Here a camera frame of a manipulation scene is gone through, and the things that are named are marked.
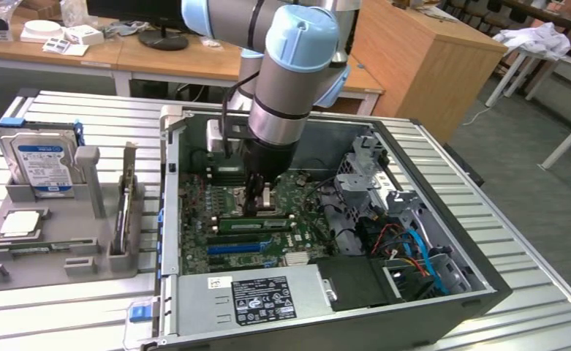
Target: motherboard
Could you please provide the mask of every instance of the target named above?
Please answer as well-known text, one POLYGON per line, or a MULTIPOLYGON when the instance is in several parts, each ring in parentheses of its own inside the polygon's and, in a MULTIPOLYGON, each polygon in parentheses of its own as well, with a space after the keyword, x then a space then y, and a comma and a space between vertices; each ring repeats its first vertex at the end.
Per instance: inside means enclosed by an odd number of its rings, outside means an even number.
POLYGON ((305 265, 335 250, 309 173, 282 174, 265 191, 269 211, 257 216, 242 216, 242 184, 243 178, 181 175, 183 274, 305 265))

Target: aluminum workbench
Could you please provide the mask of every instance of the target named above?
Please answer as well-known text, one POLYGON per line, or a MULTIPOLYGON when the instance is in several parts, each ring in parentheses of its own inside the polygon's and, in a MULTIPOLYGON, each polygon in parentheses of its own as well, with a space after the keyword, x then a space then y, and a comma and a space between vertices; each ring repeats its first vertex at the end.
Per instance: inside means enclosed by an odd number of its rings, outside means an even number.
MULTIPOLYGON (((147 186, 147 197, 141 273, 131 279, 2 291, 0 350, 123 349, 126 307, 155 289, 159 115, 165 104, 175 102, 41 91, 37 97, 18 97, 6 111, 5 116, 30 121, 73 122, 78 118, 86 125, 86 144, 101 147, 102 182, 117 182, 122 147, 126 141, 135 142, 137 174, 147 186)), ((514 290, 485 317, 465 322, 437 344, 419 350, 571 350, 570 286, 425 128, 406 120, 382 120, 514 290)), ((0 154, 0 201, 9 179, 0 154)), ((397 174, 397 179, 407 187, 406 177, 397 174)), ((133 333, 146 338, 151 326, 143 324, 133 333)))

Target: monitor stand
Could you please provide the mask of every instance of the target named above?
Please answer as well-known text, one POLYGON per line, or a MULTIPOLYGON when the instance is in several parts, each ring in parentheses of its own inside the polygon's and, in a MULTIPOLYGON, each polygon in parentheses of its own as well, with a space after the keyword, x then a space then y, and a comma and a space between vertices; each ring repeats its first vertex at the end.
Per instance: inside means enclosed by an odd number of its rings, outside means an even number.
POLYGON ((162 26, 159 31, 147 30, 138 34, 138 40, 150 48, 166 51, 183 50, 187 47, 187 39, 181 33, 166 31, 162 26))

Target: wooden cabinet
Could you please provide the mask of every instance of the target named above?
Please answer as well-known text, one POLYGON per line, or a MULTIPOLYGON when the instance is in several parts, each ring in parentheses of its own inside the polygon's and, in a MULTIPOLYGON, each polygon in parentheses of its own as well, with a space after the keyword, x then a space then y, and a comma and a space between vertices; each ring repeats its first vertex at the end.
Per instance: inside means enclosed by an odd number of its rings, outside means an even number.
POLYGON ((385 89, 373 114, 419 120, 445 143, 506 50, 462 22, 365 0, 353 54, 385 89))

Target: blue cable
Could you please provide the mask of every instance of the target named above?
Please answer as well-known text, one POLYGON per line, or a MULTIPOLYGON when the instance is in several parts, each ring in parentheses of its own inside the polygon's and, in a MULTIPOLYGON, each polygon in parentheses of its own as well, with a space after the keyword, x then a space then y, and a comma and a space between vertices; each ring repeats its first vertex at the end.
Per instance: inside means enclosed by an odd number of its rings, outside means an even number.
MULTIPOLYGON (((403 237, 405 239, 407 239, 407 240, 409 240, 409 238, 410 238, 410 236, 409 236, 407 234, 405 234, 402 237, 403 237)), ((411 252, 411 246, 410 246, 410 244, 409 244, 409 243, 402 243, 402 245, 405 246, 405 252, 406 252, 406 255, 407 255, 409 257, 413 257, 413 252, 411 252)))
POLYGON ((435 280, 435 286, 438 287, 438 289, 442 291, 443 294, 450 295, 450 291, 446 289, 442 279, 439 278, 439 275, 435 272, 435 269, 433 268, 431 259, 429 258, 429 249, 426 247, 426 244, 425 244, 425 241, 422 240, 421 235, 413 229, 409 229, 407 233, 413 236, 413 238, 415 239, 415 242, 418 243, 418 246, 421 247, 422 257, 425 258, 426 269, 429 270, 429 273, 433 275, 433 278, 435 280))

